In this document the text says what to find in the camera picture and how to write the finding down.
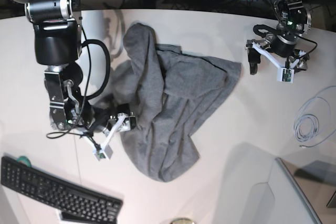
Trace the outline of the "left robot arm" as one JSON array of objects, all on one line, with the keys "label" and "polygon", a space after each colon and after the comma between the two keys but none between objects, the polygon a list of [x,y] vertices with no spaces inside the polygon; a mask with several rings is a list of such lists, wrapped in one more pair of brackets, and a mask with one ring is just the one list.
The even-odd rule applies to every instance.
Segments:
[{"label": "left robot arm", "polygon": [[255,75],[261,57],[277,67],[281,82],[292,82],[295,73],[306,71],[310,53],[296,47],[311,28],[311,14],[302,0],[263,0],[274,13],[275,28],[255,25],[253,32],[259,40],[246,42],[250,74]]}]

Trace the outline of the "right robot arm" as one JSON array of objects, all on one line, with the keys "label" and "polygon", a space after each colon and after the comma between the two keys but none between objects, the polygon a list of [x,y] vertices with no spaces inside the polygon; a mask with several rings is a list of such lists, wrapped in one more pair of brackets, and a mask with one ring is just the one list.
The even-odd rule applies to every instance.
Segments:
[{"label": "right robot arm", "polygon": [[[82,28],[80,0],[13,0],[24,5],[25,15],[35,34],[35,56],[46,67],[44,84],[49,95],[50,122],[54,131],[49,139],[67,134],[92,138],[94,132],[135,128],[136,119],[128,104],[102,109],[90,104],[106,88],[111,58],[106,45],[86,39]],[[93,94],[81,91],[83,72],[77,64],[82,49],[100,46],[106,65],[101,87]]]}]

